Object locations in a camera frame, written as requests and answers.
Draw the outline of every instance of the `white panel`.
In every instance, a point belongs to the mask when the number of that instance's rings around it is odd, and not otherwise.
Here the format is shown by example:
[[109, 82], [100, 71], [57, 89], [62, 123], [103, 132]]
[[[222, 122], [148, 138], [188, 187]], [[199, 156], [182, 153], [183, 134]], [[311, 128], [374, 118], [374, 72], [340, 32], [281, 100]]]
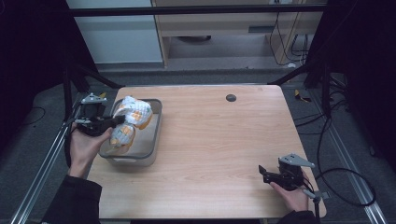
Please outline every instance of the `white panel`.
[[[67, 0], [70, 8], [151, 7], [149, 0]], [[153, 16], [76, 18], [95, 63], [162, 62]]]

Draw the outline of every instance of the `plastic bin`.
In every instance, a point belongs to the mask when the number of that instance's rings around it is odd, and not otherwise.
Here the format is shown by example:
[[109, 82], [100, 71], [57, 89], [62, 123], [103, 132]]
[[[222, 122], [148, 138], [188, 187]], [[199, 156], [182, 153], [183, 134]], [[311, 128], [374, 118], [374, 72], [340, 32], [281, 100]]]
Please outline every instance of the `plastic bin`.
[[[109, 140], [105, 141], [101, 146], [99, 155], [113, 165], [150, 166], [156, 159], [163, 104], [157, 99], [140, 100], [150, 103], [153, 115], [145, 129], [135, 129], [134, 142], [129, 147], [129, 150], [120, 154], [117, 150], [110, 147]], [[111, 114], [114, 114], [121, 102], [122, 99], [113, 105]]]

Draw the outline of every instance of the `light wood tabletop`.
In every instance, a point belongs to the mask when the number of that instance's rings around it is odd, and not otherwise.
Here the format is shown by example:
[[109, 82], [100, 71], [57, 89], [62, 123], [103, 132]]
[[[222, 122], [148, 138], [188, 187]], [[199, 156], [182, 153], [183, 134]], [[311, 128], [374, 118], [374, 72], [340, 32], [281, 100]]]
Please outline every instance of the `light wood tabletop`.
[[[228, 102], [228, 94], [236, 101]], [[157, 158], [148, 167], [114, 166], [95, 158], [88, 179], [103, 187], [100, 218], [268, 218], [288, 213], [258, 168], [279, 173], [278, 157], [290, 153], [306, 159], [278, 86], [130, 87], [120, 89], [117, 99], [126, 95], [163, 104]], [[318, 189], [310, 168], [303, 169]], [[320, 214], [326, 214], [323, 203]]]

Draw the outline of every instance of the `black horizontal bar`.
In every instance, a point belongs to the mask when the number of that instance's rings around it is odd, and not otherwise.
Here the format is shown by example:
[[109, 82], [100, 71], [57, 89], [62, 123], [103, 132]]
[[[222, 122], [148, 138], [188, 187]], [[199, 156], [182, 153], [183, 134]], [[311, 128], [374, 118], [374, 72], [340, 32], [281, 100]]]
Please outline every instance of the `black horizontal bar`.
[[54, 16], [99, 17], [99, 16], [142, 16], [175, 14], [213, 13], [257, 13], [257, 12], [314, 12], [341, 9], [342, 6], [326, 4], [286, 4], [286, 5], [236, 5], [236, 6], [194, 6], [194, 7], [117, 7], [78, 8], [68, 10], [48, 10]]

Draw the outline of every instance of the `hand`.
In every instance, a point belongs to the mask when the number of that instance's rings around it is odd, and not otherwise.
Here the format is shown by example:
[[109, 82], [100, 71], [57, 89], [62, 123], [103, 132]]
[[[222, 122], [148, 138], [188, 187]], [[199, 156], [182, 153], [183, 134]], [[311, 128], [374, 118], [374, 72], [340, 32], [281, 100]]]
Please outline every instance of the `hand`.
[[[304, 178], [308, 180], [305, 172], [303, 171]], [[303, 189], [295, 189], [287, 191], [280, 187], [277, 183], [271, 182], [271, 187], [282, 196], [286, 206], [290, 211], [307, 211], [308, 210], [308, 196], [303, 192]]]
[[108, 128], [102, 135], [97, 137], [88, 136], [76, 129], [77, 124], [73, 123], [70, 143], [71, 166], [69, 175], [82, 178], [88, 167], [95, 159], [100, 146], [111, 136], [112, 128]]

